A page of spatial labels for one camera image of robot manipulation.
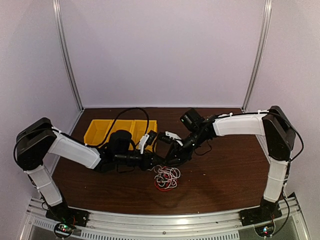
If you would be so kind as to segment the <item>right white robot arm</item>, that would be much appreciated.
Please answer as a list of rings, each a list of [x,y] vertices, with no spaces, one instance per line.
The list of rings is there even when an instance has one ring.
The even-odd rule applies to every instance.
[[[255,208],[259,220],[268,220],[277,209],[278,201],[288,181],[296,138],[300,137],[282,109],[274,105],[267,110],[238,114],[201,116],[194,108],[189,109],[180,121],[190,134],[184,138],[172,132],[165,137],[172,144],[165,156],[165,164],[178,166],[192,158],[202,143],[217,137],[253,135],[265,137],[269,171],[266,187],[259,207]]]

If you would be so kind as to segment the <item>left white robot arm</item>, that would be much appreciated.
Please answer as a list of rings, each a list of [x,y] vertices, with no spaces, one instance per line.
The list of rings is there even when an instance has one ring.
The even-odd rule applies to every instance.
[[[156,136],[156,132],[150,130],[135,145],[129,131],[117,130],[107,143],[97,147],[75,140],[43,117],[17,135],[13,158],[28,175],[53,215],[61,222],[67,222],[72,218],[72,211],[44,166],[47,154],[69,159],[98,173],[106,173],[119,166],[147,170],[154,163],[154,157],[146,147],[153,144]]]

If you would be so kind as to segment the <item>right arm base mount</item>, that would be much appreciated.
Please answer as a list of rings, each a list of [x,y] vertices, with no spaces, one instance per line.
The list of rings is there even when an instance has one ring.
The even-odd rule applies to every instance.
[[[278,202],[270,202],[261,199],[260,205],[253,208],[246,208],[239,212],[242,226],[256,225],[280,218],[282,212]]]

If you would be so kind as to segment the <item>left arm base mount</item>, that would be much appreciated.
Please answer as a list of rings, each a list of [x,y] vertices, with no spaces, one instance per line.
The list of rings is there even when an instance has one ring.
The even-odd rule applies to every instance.
[[[69,207],[65,200],[51,206],[47,205],[46,218],[59,221],[72,226],[86,227],[89,219],[89,212],[86,210]]]

